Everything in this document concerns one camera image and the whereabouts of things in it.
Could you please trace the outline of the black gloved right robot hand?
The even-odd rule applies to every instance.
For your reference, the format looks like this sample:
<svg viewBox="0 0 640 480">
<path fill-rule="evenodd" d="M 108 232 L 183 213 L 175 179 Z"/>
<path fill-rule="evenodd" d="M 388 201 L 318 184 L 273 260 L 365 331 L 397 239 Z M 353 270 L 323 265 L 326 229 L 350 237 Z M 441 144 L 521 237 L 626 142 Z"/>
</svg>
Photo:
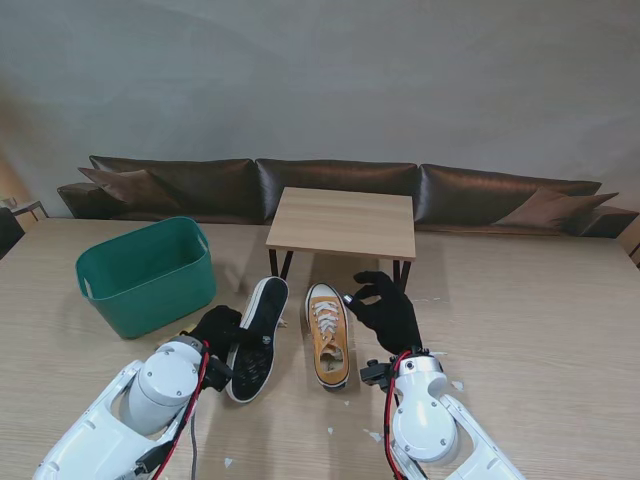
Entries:
<svg viewBox="0 0 640 480">
<path fill-rule="evenodd" d="M 382 271 L 362 271 L 354 280 L 361 288 L 345 297 L 345 305 L 375 332 L 379 344 L 392 355 L 422 349 L 413 304 L 394 281 Z"/>
</svg>

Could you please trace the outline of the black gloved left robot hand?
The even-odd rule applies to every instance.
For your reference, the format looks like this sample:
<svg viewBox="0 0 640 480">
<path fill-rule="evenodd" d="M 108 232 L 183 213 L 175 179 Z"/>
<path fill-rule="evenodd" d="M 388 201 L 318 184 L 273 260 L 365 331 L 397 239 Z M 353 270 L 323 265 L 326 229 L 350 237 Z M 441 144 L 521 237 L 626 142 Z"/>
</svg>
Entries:
<svg viewBox="0 0 640 480">
<path fill-rule="evenodd" d="M 196 327 L 186 333 L 201 343 L 207 343 L 210 353 L 226 362 L 236 346 L 256 349 L 262 345 L 262 337 L 241 328 L 242 314 L 226 305 L 218 305 L 204 314 Z"/>
</svg>

